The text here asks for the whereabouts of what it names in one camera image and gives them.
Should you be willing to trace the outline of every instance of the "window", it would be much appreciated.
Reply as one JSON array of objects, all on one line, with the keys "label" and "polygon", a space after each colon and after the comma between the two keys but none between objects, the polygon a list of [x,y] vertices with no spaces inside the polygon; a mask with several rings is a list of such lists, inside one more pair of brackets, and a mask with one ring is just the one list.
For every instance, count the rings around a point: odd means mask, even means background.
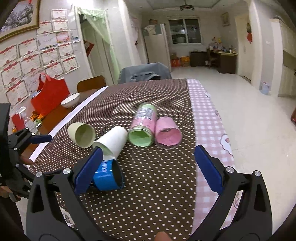
[{"label": "window", "polygon": [[198,19],[169,20],[173,44],[201,44]]}]

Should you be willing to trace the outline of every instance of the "gold picture frame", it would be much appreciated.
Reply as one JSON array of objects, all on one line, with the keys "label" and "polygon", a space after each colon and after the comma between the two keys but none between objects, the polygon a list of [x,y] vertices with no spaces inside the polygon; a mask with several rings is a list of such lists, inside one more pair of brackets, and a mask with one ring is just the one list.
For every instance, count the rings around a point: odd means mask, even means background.
[{"label": "gold picture frame", "polygon": [[222,18],[222,26],[223,27],[226,27],[226,26],[230,25],[230,19],[229,19],[229,13],[228,12],[223,13],[221,15],[221,18]]},{"label": "gold picture frame", "polygon": [[39,28],[40,2],[41,0],[19,0],[0,30],[0,42]]}]

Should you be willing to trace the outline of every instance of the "human hand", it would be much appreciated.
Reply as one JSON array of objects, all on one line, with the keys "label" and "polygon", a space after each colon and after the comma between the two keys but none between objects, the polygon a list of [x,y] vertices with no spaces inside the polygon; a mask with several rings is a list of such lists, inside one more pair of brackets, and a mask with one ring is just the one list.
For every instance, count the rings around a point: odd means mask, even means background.
[{"label": "human hand", "polygon": [[[29,159],[29,158],[26,158],[24,156],[20,156],[20,161],[23,163],[23,164],[26,164],[26,165],[32,165],[33,162]],[[9,197],[9,193],[12,193],[12,191],[9,189],[8,186],[3,186],[3,187],[0,187],[0,196],[3,197],[3,198],[8,198]]]},{"label": "human hand", "polygon": [[165,232],[158,232],[155,235],[154,241],[172,241]]}]

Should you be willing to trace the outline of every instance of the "tile floor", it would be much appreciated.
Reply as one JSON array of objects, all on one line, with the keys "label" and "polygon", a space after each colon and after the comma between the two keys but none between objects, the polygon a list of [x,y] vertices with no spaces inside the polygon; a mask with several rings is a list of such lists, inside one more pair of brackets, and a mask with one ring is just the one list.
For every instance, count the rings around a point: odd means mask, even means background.
[{"label": "tile floor", "polygon": [[212,96],[230,138],[236,169],[261,171],[271,202],[273,231],[296,203],[296,99],[266,96],[238,75],[206,67],[173,68],[173,78],[197,79]]}]

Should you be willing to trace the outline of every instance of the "refrigerator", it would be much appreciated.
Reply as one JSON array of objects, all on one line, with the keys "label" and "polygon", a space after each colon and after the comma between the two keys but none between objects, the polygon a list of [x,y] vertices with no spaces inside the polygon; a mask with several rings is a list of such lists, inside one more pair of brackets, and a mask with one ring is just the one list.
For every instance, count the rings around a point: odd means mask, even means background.
[{"label": "refrigerator", "polygon": [[149,25],[143,28],[146,52],[149,63],[162,63],[172,71],[170,51],[164,24]]}]

